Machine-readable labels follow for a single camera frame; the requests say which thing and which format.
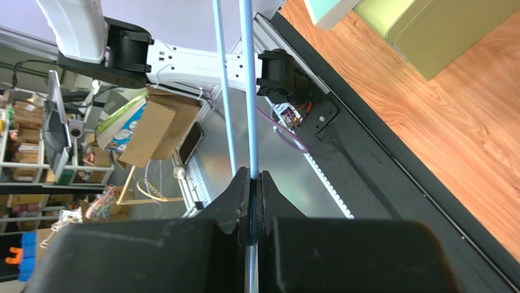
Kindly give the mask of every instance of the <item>white computer mouse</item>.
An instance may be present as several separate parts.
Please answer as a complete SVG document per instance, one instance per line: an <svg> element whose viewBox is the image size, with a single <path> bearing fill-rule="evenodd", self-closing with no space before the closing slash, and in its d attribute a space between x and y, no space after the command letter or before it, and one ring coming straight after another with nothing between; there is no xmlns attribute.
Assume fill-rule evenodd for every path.
<svg viewBox="0 0 520 293"><path fill-rule="evenodd" d="M186 168L182 165L175 165L173 167L173 177L182 180L186 177Z"/></svg>

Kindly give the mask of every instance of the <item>white panel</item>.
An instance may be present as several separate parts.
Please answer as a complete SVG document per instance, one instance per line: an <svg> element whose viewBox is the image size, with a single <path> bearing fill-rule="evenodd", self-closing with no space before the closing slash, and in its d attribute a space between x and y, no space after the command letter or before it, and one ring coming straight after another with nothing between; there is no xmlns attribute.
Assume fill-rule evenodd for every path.
<svg viewBox="0 0 520 293"><path fill-rule="evenodd" d="M54 34L35 0L0 0L0 27L54 42ZM240 39L238 0L221 0L226 51ZM253 0L271 18L283 0ZM102 0L105 16L142 26L153 38L191 49L216 51L212 0Z"/></svg>

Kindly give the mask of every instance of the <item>open cardboard box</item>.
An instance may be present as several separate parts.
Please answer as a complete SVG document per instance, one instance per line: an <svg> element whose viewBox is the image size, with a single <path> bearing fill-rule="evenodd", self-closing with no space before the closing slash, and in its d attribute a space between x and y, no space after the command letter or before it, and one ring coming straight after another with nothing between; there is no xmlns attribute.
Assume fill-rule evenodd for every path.
<svg viewBox="0 0 520 293"><path fill-rule="evenodd" d="M195 99L148 88L146 108L118 160L145 168L150 159L170 159L199 111Z"/></svg>

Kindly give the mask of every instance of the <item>white cable bundle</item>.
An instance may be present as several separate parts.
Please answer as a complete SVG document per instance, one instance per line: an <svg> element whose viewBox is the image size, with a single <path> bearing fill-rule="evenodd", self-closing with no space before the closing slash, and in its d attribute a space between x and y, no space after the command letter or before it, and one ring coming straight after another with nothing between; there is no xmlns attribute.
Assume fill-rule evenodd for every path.
<svg viewBox="0 0 520 293"><path fill-rule="evenodd" d="M63 227L68 226L69 224L82 223L81 219L81 208L75 209L72 211L61 210L58 218L58 222L53 223L51 225L52 233L40 243L40 247L47 249L49 247L49 241L54 236L54 233L59 232Z"/></svg>

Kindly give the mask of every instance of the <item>yellow cable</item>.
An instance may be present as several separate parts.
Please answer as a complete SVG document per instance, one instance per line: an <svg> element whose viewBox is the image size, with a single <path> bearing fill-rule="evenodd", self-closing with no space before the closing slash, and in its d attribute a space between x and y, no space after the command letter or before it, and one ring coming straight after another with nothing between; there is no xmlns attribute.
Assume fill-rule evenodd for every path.
<svg viewBox="0 0 520 293"><path fill-rule="evenodd" d="M144 191L140 184L141 183L145 183L146 185L148 185L148 188L150 188L150 190L156 195L151 195L149 194L148 192ZM144 179L141 179L137 182L136 184L137 186L137 189L139 191L141 191L142 194L146 195L147 197L150 197L150 198L153 198L154 200L157 200L157 201L168 201L168 198L165 198L164 195L162 195L153 185L151 185L151 183L149 183L148 181L144 180Z"/></svg>

